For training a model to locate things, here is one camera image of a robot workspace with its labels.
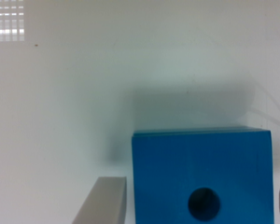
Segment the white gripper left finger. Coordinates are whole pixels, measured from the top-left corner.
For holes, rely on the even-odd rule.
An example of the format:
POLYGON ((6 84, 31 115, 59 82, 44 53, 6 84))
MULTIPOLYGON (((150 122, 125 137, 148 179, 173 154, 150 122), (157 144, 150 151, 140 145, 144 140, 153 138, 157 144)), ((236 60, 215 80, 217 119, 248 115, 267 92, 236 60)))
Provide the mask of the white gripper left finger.
POLYGON ((124 224, 127 178, 100 176, 72 224, 124 224))

